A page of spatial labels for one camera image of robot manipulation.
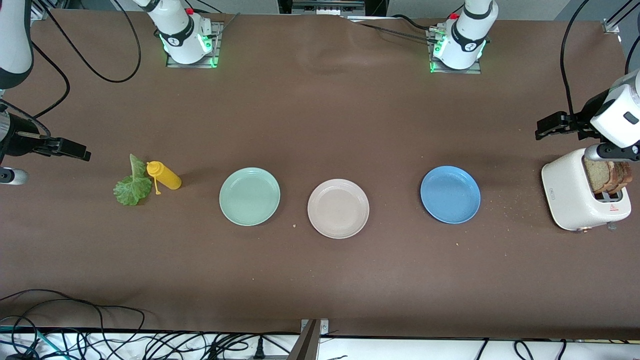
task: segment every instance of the bread slice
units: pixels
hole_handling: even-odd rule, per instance
[[[613,191],[619,185],[613,161],[591,161],[583,158],[583,162],[593,193]]]
[[[624,188],[634,179],[629,163],[618,162],[615,166],[616,173],[618,175],[618,183],[612,190],[609,190],[609,195],[613,195],[622,190],[622,188]]]

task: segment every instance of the lettuce leaf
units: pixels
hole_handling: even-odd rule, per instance
[[[145,176],[146,165],[142,160],[129,155],[131,162],[131,173],[119,181],[113,188],[113,195],[116,200],[124,206],[137,205],[141,199],[144,199],[151,192],[151,179]]]

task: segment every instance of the yellow squeeze bottle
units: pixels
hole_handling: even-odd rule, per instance
[[[158,181],[162,185],[165,185],[171,190],[176,190],[182,185],[182,180],[175,174],[175,172],[171,171],[168,167],[166,167],[160,161],[151,161],[147,163],[147,172],[151,177],[154,178],[154,185],[156,186],[156,195],[160,195],[161,192],[158,191]]]

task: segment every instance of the green plate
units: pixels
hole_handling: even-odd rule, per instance
[[[278,209],[280,187],[269,172],[248,167],[231,174],[220,189],[220,209],[237,225],[253,226],[267,221]]]

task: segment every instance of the brown table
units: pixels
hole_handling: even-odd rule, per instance
[[[103,74],[134,67],[122,14],[56,15]],[[3,293],[53,288],[142,307],[151,329],[295,331],[300,318],[329,318],[337,334],[639,336],[638,213],[615,233],[569,233],[541,188],[545,163],[589,144],[533,135],[537,120],[566,109],[566,23],[498,21],[482,75],[465,76],[429,73],[419,41],[332,16],[241,15],[225,31],[218,69],[166,69],[149,17],[131,17],[143,63],[119,85],[93,76],[50,21],[33,27],[72,83],[42,120],[93,158],[6,158],[31,179],[0,188]],[[420,34],[401,20],[375,23]],[[576,23],[567,51],[578,109],[622,75],[618,39],[596,22]],[[6,98],[35,113],[62,91],[36,55],[31,77]],[[167,164],[184,186],[119,205],[111,189],[129,174],[130,152]],[[420,180],[446,164],[481,188],[466,224],[442,224],[420,203]],[[265,224],[239,227],[218,192],[251,166],[278,179],[282,201]],[[307,218],[311,191],[336,177],[371,203],[367,226],[347,240],[321,236]],[[640,181],[628,189],[640,208]],[[2,313],[42,299],[22,297]],[[53,310],[33,319],[97,325],[89,310]],[[117,313],[106,325],[135,323]]]

